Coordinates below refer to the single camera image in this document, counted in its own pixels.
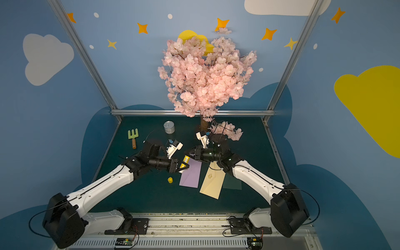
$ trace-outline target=silver can lid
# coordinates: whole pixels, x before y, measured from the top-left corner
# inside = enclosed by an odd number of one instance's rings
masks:
[[[174,122],[172,121],[167,121],[164,123],[164,128],[173,128],[174,127]]]

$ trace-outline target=pink flower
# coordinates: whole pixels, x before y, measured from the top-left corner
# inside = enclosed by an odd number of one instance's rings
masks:
[[[164,67],[158,67],[158,72],[160,73],[160,78],[161,79],[167,79],[168,78],[168,74],[165,71]]]
[[[191,102],[194,100],[194,96],[189,92],[184,92],[180,94],[180,98],[185,102]]]
[[[218,33],[230,33],[222,28]],[[172,72],[159,67],[160,78],[165,79],[168,87],[168,99],[174,104],[175,110],[193,117],[197,111],[204,120],[212,121],[218,107],[227,103],[230,98],[238,99],[243,95],[246,85],[253,73],[251,65],[257,60],[256,52],[240,58],[240,52],[232,40],[220,37],[212,41],[214,49],[202,56],[206,50],[205,41],[193,37],[183,44],[181,39],[176,42],[167,41],[162,63],[169,66]],[[232,124],[216,126],[216,132],[226,134],[232,140],[238,140],[242,135],[240,129],[235,130]]]
[[[217,31],[217,34],[218,34],[218,35],[228,35],[228,34],[230,34],[230,33],[232,33],[232,31],[231,31],[231,30],[228,30],[228,28],[220,28],[220,29]]]
[[[173,43],[173,46],[177,50],[182,50],[183,49],[182,39],[178,38],[178,40]]]

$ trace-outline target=yellow can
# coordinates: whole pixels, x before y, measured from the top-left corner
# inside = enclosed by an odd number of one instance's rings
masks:
[[[184,163],[188,163],[189,162],[189,160],[190,160],[190,157],[189,156],[187,156],[187,155],[185,155],[185,158],[183,158],[183,161],[182,162],[184,162]],[[185,164],[181,164],[180,165],[180,167],[179,168],[184,168],[184,167],[186,167],[186,165]]]

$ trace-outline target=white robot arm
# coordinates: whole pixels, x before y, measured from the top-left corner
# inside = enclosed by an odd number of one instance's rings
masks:
[[[169,152],[159,156],[162,146],[144,142],[143,149],[124,160],[107,175],[90,185],[63,196],[53,196],[43,219],[43,227],[60,248],[66,248],[82,235],[105,230],[116,230],[130,215],[125,211],[113,210],[105,213],[88,213],[101,200],[117,189],[131,183],[150,168],[164,169],[170,173],[189,168],[189,164],[172,158],[173,153],[182,147],[176,140],[170,144]]]
[[[310,216],[300,190],[293,184],[285,186],[269,178],[242,157],[232,153],[226,136],[216,134],[211,137],[211,141],[214,148],[205,148],[202,141],[202,146],[187,150],[185,154],[202,162],[217,162],[224,172],[248,184],[271,205],[271,208],[255,208],[244,216],[248,230],[251,232],[255,228],[270,227],[272,223],[282,235],[292,236]]]
[[[285,186],[264,175],[246,160],[233,154],[225,136],[218,135],[217,138],[213,141],[214,148],[207,148],[207,135],[199,134],[198,139],[202,145],[186,151],[186,155],[203,162],[216,161],[224,172],[247,183],[271,205],[270,209],[256,208],[244,216],[249,232],[270,226],[272,222],[282,235],[290,237],[309,217],[298,188],[293,184]],[[84,234],[123,228],[130,216],[126,211],[88,212],[117,189],[147,173],[151,167],[165,169],[170,173],[189,168],[189,164],[172,158],[172,154],[183,145],[177,141],[170,143],[166,156],[159,157],[161,146],[145,141],[142,151],[127,158],[99,180],[67,196],[61,193],[53,196],[43,219],[43,227],[56,245],[63,249]]]

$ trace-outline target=black mounting plate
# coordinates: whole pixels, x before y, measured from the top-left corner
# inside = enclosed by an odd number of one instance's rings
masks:
[[[148,218],[132,218],[132,228],[136,230],[135,226],[138,228],[138,234],[146,234],[148,227]],[[135,234],[134,231],[127,233],[127,230],[106,230],[104,234],[106,235],[123,235],[123,234]]]
[[[244,219],[243,218],[229,218],[228,219],[229,224],[231,226],[230,228],[230,233],[231,234],[251,234],[247,233],[246,226],[244,225]],[[263,227],[264,234],[272,234],[272,228],[269,227]],[[262,234],[261,228],[257,228],[253,230],[253,234]]]

